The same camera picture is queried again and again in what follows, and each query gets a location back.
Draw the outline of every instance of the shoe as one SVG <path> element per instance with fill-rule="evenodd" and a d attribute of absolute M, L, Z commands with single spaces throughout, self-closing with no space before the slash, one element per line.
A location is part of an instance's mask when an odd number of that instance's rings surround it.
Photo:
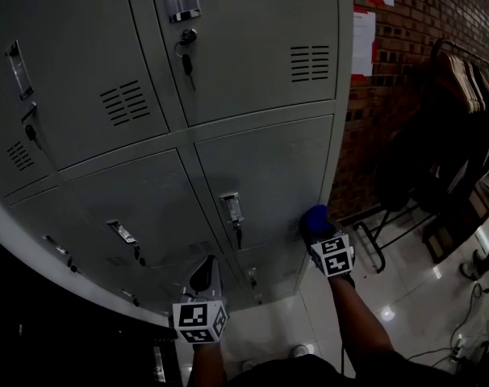
<path fill-rule="evenodd" d="M 306 356 L 307 354 L 309 354 L 309 348 L 307 348 L 305 345 L 297 345 L 291 349 L 289 357 L 296 358 Z"/>
<path fill-rule="evenodd" d="M 460 264 L 460 273 L 465 278 L 469 278 L 472 281 L 477 281 L 482 277 L 482 275 L 478 274 L 478 268 L 475 264 Z"/>
<path fill-rule="evenodd" d="M 472 262 L 474 262 L 474 265 L 479 265 L 481 261 L 483 261 L 487 256 L 485 256 L 481 251 L 478 249 L 474 250 L 472 252 Z"/>
<path fill-rule="evenodd" d="M 256 365 L 257 365 L 257 363 L 255 361 L 253 361 L 253 360 L 243 361 L 243 363 L 241 364 L 241 372 L 245 372 L 245 371 L 251 370 Z"/>

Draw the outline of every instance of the red brick wall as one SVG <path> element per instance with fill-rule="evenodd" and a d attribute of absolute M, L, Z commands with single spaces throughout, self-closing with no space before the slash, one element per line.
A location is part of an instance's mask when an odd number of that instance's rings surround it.
<path fill-rule="evenodd" d="M 346 218 L 378 205 L 373 180 L 388 141 L 419 108 L 431 47 L 453 40 L 489 60 L 489 0 L 395 0 L 376 13 L 377 58 L 367 82 L 353 82 L 329 214 Z"/>

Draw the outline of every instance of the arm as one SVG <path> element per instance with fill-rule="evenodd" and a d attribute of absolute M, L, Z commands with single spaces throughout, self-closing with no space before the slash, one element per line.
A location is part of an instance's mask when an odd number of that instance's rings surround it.
<path fill-rule="evenodd" d="M 194 345 L 193 370 L 187 387 L 223 387 L 225 372 L 219 343 Z"/>
<path fill-rule="evenodd" d="M 381 323 L 357 295 L 351 284 L 340 277 L 328 279 L 340 324 L 341 339 L 356 372 L 368 364 L 369 355 L 393 351 Z"/>

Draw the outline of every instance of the metal rack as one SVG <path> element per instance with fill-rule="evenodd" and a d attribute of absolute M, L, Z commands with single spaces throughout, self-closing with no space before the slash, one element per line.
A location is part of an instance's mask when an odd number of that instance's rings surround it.
<path fill-rule="evenodd" d="M 439 39 L 433 45 L 433 50 L 431 51 L 431 57 L 429 59 L 429 70 L 428 70 L 429 79 L 427 80 L 428 83 L 427 83 L 427 85 L 426 85 L 426 87 L 424 89 L 424 102 L 423 102 L 423 104 L 425 104 L 426 102 L 429 102 L 429 93 L 430 93 L 430 90 L 431 90 L 431 82 L 433 81 L 431 79 L 431 77 L 435 73 L 435 70 L 436 70 L 436 67 L 437 67 L 438 54 L 440 53 L 440 50 L 442 50 L 445 45 L 449 45 L 451 48 L 455 48 L 459 52 L 464 52 L 467 55 L 474 57 L 479 62 L 482 62 L 482 63 L 486 64 L 487 67 L 488 67 L 488 71 L 489 71 L 489 61 L 488 60 L 486 60 L 483 57 L 475 54 L 471 50 L 469 50 L 467 48 L 464 48 L 460 44 L 454 43 L 451 40 L 448 40 L 448 39 Z M 422 219 L 421 221 L 419 221 L 413 227 L 409 228 L 403 234 L 401 234 L 401 235 L 397 236 L 396 238 L 392 239 L 389 243 L 385 243 L 384 245 L 382 245 L 381 247 L 379 247 L 379 245 L 377 243 L 377 239 L 378 239 L 379 235 L 381 234 L 382 229 L 387 224 L 394 222 L 396 219 L 404 216 L 405 214 L 408 214 L 408 213 L 412 212 L 413 210 L 415 210 L 418 207 L 419 207 L 418 204 L 417 205 L 414 205 L 411 208 L 408 208 L 407 210 L 405 210 L 404 212 L 402 212 L 400 214 L 397 214 L 392 219 L 388 219 L 390 217 L 391 211 L 387 210 L 387 212 L 384 214 L 384 216 L 382 218 L 381 223 L 377 227 L 372 228 L 372 229 L 369 229 L 368 226 L 365 225 L 365 223 L 363 221 L 361 221 L 361 220 L 359 222 L 355 222 L 353 224 L 353 229 L 355 231 L 357 231 L 358 228 L 361 228 L 365 232 L 366 237 L 368 238 L 368 240 L 372 244 L 372 247 L 374 247 L 375 252 L 379 256 L 379 259 L 381 260 L 381 266 L 379 268 L 376 268 L 377 273 L 381 273 L 384 270 L 384 268 L 386 267 L 386 264 L 387 264 L 386 263 L 386 260 L 385 260 L 385 257 L 384 257 L 384 255 L 382 253 L 382 250 L 384 248 L 392 245 L 394 242 L 396 242 L 399 239 L 403 238 L 405 235 L 409 234 L 411 231 L 415 230 L 420 225 L 422 225 L 423 223 L 425 223 L 426 221 L 428 221 L 431 217 L 435 216 L 435 214 L 429 214 L 427 217 L 425 217 L 424 219 Z"/>

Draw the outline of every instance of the locker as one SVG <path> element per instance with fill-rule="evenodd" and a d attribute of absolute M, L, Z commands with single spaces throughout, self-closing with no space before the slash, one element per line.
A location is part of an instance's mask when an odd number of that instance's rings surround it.
<path fill-rule="evenodd" d="M 135 237 L 149 266 L 220 253 L 176 150 L 69 184 L 101 223 L 117 221 Z"/>
<path fill-rule="evenodd" d="M 74 197 L 63 188 L 53 188 L 25 199 L 10 210 L 40 240 L 45 248 L 66 264 L 56 245 L 67 251 L 78 270 L 121 297 L 121 289 L 137 291 L 142 267 L 86 211 L 78 209 Z"/>
<path fill-rule="evenodd" d="M 240 251 L 237 261 L 257 300 L 272 302 L 295 292 L 305 247 L 302 240 Z"/>
<path fill-rule="evenodd" d="M 196 144 L 234 250 L 239 249 L 236 233 L 219 196 L 240 195 L 241 249 L 292 241 L 300 216 L 318 203 L 331 130 L 332 116 L 324 116 Z"/>
<path fill-rule="evenodd" d="M 128 0 L 0 0 L 0 85 L 58 169 L 168 131 Z"/>
<path fill-rule="evenodd" d="M 184 262 L 157 268 L 147 268 L 137 290 L 140 304 L 144 308 L 159 314 L 170 312 L 171 305 L 178 302 L 180 298 L 181 284 L 189 276 L 189 271 L 192 269 L 193 264 L 193 262 Z M 232 303 L 233 296 L 240 291 L 240 287 L 223 257 L 219 257 L 219 271 L 224 282 L 224 296 L 230 297 L 228 301 Z"/>
<path fill-rule="evenodd" d="M 338 0 L 199 0 L 201 15 L 177 23 L 155 3 L 190 125 L 335 98 Z M 196 41 L 177 45 L 188 29 Z"/>
<path fill-rule="evenodd" d="M 5 197 L 51 172 L 38 148 L 27 140 L 0 91 L 0 196 Z"/>

